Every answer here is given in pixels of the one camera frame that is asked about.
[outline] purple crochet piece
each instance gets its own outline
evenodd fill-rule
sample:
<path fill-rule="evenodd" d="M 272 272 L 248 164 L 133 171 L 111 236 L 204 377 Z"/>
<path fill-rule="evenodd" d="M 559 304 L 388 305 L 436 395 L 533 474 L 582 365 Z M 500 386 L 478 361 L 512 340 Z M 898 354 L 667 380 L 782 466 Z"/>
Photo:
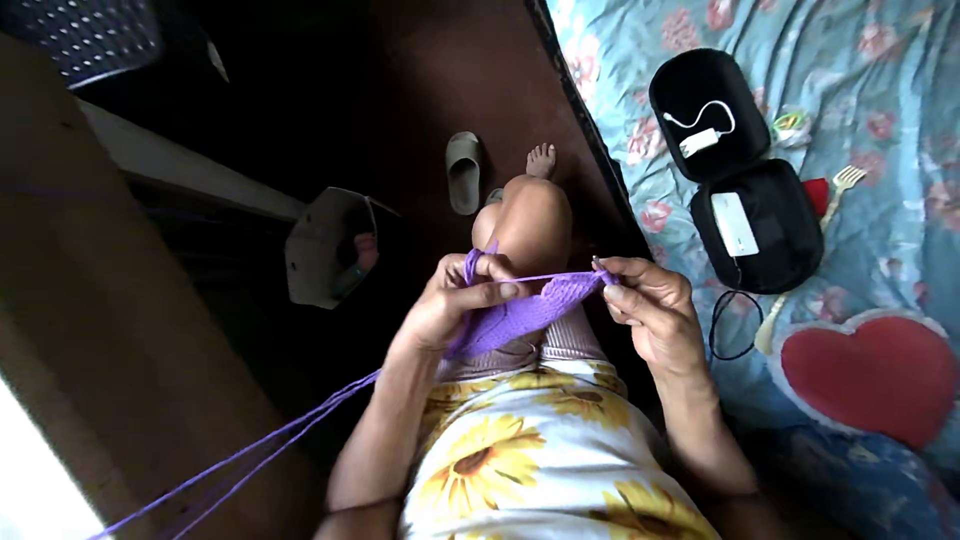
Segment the purple crochet piece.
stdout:
<path fill-rule="evenodd" d="M 467 255 L 464 262 L 467 286 L 473 285 L 477 259 L 482 255 L 484 252 L 478 249 Z M 474 310 L 469 314 L 464 334 L 450 346 L 446 357 L 482 355 L 531 331 L 545 329 L 583 302 L 597 286 L 618 283 L 617 278 L 606 270 L 556 274 L 552 278 L 538 295 Z"/>

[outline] white power bank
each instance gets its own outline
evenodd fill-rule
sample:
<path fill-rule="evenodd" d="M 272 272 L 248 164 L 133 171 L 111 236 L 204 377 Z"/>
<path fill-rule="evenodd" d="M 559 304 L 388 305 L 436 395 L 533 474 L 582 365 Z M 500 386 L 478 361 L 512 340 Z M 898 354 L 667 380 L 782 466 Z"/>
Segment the white power bank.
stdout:
<path fill-rule="evenodd" d="M 713 205 L 713 216 L 717 220 L 717 229 L 720 230 L 727 253 L 731 257 L 760 253 L 740 196 L 736 193 L 714 193 L 710 195 L 710 203 Z"/>

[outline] hand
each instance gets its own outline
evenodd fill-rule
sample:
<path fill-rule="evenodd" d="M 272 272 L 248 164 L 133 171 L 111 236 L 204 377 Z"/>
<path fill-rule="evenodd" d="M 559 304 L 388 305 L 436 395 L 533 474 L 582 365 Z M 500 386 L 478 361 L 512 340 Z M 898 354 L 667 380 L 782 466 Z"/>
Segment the hand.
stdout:
<path fill-rule="evenodd" d="M 631 326 L 636 353 L 654 375 L 688 375 L 706 367 L 704 341 L 690 300 L 690 282 L 642 258 L 600 260 L 621 285 L 604 287 L 613 320 Z"/>
<path fill-rule="evenodd" d="M 483 255 L 477 260 L 475 285 L 464 288 L 466 259 L 466 255 L 448 255 L 440 260 L 437 271 L 396 332 L 391 350 L 412 347 L 443 354 L 463 329 L 465 313 L 529 295 L 523 283 L 494 282 L 516 277 L 494 255 Z"/>

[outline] white cable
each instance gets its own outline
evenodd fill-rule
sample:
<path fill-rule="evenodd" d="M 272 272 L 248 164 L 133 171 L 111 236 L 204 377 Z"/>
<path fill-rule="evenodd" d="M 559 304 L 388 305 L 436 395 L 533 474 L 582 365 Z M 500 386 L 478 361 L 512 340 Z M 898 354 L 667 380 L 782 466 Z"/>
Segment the white cable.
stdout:
<path fill-rule="evenodd" d="M 718 101 L 718 100 L 707 101 L 707 103 L 700 108 L 700 113 L 697 114 L 697 119 L 694 120 L 693 123 L 690 124 L 689 126 L 685 125 L 685 124 L 682 123 L 680 120 L 677 120 L 676 118 L 674 118 L 674 117 L 673 117 L 673 114 L 670 114 L 669 112 L 665 112 L 665 113 L 663 114 L 663 119 L 664 119 L 664 120 L 669 120 L 669 121 L 673 122 L 674 124 L 677 124 L 678 126 L 680 126 L 680 127 L 682 127 L 682 128 L 690 129 L 690 128 L 692 128 L 693 126 L 696 126 L 698 123 L 700 123 L 700 117 L 704 115 L 704 110 L 706 110 L 707 107 L 709 107 L 709 106 L 711 106 L 711 105 L 713 105 L 713 104 L 716 104 L 716 105 L 719 105 L 720 107 L 723 107 L 723 110 L 725 110 L 725 111 L 727 112 L 727 116 L 730 117 L 730 130 L 727 131 L 727 132 L 717 132 L 717 134 L 718 134 L 718 135 L 726 135 L 726 134 L 731 134 L 731 133 L 733 133 L 733 130 L 736 129 L 736 120 L 733 119 L 733 112 L 730 110 L 730 107 L 727 107 L 727 104 L 726 104 L 726 103 L 724 103 L 724 102 L 722 102 L 722 101 Z"/>

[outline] bedsheet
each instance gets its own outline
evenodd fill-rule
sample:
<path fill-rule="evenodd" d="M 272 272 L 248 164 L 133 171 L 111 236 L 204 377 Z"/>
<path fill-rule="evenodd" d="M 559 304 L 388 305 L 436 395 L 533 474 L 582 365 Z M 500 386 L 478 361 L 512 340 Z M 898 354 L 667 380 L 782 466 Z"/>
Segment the bedsheet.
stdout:
<path fill-rule="evenodd" d="M 702 321 L 725 287 L 687 210 L 697 185 L 666 151 L 647 85 L 669 58 L 711 47 L 734 56 L 768 123 L 796 110 L 810 118 L 808 144 L 775 146 L 771 157 L 789 161 L 802 180 L 830 178 L 847 164 L 869 171 L 846 193 L 820 268 L 792 292 L 777 329 L 902 307 L 939 322 L 960 353 L 955 1 L 546 3 L 651 252 L 689 277 Z M 774 301 L 758 299 L 764 312 Z M 737 297 L 719 323 L 718 347 L 740 350 L 756 327 L 752 304 Z M 937 440 L 914 454 L 881 435 L 815 422 L 777 388 L 757 351 L 710 369 L 741 441 L 764 433 L 753 450 L 792 472 L 812 503 L 842 524 L 871 538 L 960 537 L 955 500 L 943 491 L 960 493 L 960 399 Z"/>

